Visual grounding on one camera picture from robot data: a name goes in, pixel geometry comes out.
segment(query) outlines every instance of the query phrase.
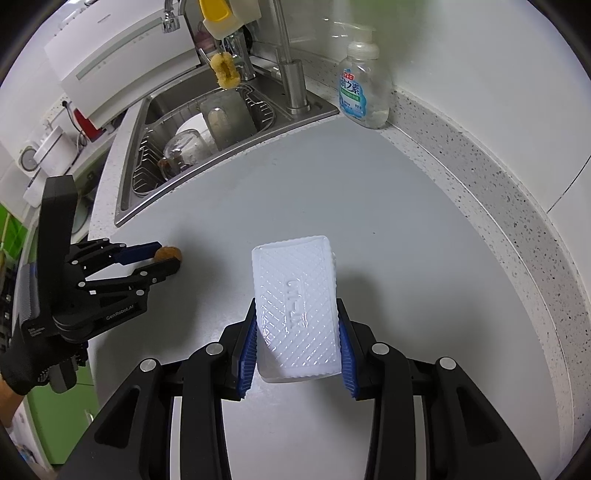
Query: blue gripper pad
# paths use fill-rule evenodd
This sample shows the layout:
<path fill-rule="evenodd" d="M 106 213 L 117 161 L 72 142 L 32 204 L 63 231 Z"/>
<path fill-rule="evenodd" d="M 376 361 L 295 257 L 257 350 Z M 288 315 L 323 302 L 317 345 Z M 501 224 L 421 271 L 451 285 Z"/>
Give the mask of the blue gripper pad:
<path fill-rule="evenodd" d="M 248 327 L 244 348 L 240 355 L 238 368 L 238 394 L 244 398 L 246 392 L 252 385 L 252 377 L 255 374 L 256 366 L 256 315 L 252 317 L 251 324 Z"/>
<path fill-rule="evenodd" d="M 144 245 L 136 245 L 134 247 L 124 248 L 118 254 L 113 255 L 113 260 L 121 265 L 129 265 L 142 260 L 148 260 L 154 258 L 154 255 L 161 248 L 162 245 L 159 242 L 151 242 Z"/>
<path fill-rule="evenodd" d="M 357 362 L 351 348 L 351 342 L 347 335 L 347 330 L 343 322 L 339 321 L 339 337 L 340 337 L 340 361 L 341 373 L 343 375 L 343 382 L 347 390 L 351 392 L 353 398 L 357 398 L 359 394 L 359 385 L 357 383 Z"/>

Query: human hand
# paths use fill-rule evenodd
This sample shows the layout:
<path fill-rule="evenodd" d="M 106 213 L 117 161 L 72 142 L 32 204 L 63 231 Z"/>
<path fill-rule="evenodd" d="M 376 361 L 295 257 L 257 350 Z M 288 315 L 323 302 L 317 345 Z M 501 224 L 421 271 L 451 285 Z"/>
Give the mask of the human hand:
<path fill-rule="evenodd" d="M 25 342 L 18 327 L 8 350 L 0 355 L 0 375 L 14 393 L 25 396 L 33 387 L 47 385 L 49 367 L 75 355 L 80 360 L 86 360 L 87 347 L 87 342 L 68 343 L 59 335 L 37 336 Z"/>

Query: yellow scrubber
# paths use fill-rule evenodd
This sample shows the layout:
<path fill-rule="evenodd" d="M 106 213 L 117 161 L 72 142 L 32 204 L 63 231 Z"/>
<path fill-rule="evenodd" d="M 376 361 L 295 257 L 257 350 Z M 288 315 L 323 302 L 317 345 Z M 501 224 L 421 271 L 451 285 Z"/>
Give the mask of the yellow scrubber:
<path fill-rule="evenodd" d="M 236 70 L 232 56 L 227 51 L 216 53 L 211 59 L 211 67 L 216 73 L 220 87 L 228 90 L 240 84 L 240 74 Z"/>

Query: white plastic container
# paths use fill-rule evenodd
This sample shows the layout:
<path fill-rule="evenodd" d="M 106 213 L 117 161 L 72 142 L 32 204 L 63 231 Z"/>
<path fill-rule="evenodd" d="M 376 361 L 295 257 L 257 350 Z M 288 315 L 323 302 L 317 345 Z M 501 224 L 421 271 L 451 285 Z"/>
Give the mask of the white plastic container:
<path fill-rule="evenodd" d="M 256 247 L 252 271 L 262 379 L 278 383 L 339 374 L 335 260 L 328 238 Z"/>
<path fill-rule="evenodd" d="M 43 190 L 45 189 L 45 182 L 47 180 L 47 173 L 43 170 L 38 170 L 37 174 L 31 181 L 30 185 L 25 190 L 22 198 L 33 208 L 38 208 L 43 199 Z"/>
<path fill-rule="evenodd" d="M 76 159 L 76 145 L 61 127 L 55 127 L 43 140 L 33 159 L 48 177 L 63 175 Z"/>
<path fill-rule="evenodd" d="M 212 8 L 220 1 L 226 3 L 226 7 Z M 203 26 L 213 38 L 224 39 L 234 33 L 244 24 L 254 22 L 261 17 L 261 9 L 258 0 L 216 0 L 209 3 L 208 0 L 200 0 L 200 6 L 203 13 Z M 217 18 L 210 18 L 211 15 L 217 15 Z"/>

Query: clear plastic bottle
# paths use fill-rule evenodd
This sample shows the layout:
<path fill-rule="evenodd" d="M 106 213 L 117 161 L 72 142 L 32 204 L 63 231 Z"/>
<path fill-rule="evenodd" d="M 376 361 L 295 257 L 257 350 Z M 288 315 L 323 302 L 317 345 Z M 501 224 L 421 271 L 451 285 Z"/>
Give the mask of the clear plastic bottle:
<path fill-rule="evenodd" d="M 376 61 L 379 47 L 372 43 L 372 27 L 342 24 L 355 32 L 347 58 L 339 64 L 339 103 L 343 113 L 366 128 L 382 128 L 389 114 L 392 79 Z"/>

